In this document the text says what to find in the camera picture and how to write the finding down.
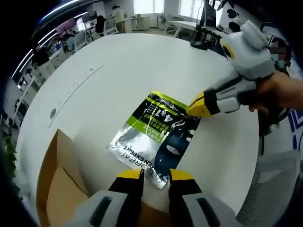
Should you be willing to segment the person's right hand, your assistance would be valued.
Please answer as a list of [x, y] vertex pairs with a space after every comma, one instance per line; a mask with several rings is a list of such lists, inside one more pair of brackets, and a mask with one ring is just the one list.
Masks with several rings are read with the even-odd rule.
[[257, 100], [249, 106], [251, 112], [258, 110], [264, 114], [269, 113], [266, 103], [270, 102], [281, 108], [293, 108], [298, 105], [297, 95], [302, 90], [302, 82], [288, 77], [285, 73], [275, 71], [267, 79], [257, 85]]

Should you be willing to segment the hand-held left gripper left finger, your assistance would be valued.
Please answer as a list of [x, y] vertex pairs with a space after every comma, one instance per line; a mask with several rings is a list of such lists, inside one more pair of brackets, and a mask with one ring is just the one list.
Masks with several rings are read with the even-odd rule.
[[144, 170], [120, 173], [108, 190], [80, 204], [65, 227], [135, 227], [141, 212]]

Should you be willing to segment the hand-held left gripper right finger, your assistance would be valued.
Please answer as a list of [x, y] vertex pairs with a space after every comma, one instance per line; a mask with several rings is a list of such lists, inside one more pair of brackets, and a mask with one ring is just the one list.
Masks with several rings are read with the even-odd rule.
[[235, 212], [216, 196], [203, 192], [194, 177], [169, 170], [169, 214], [175, 227], [235, 227]]

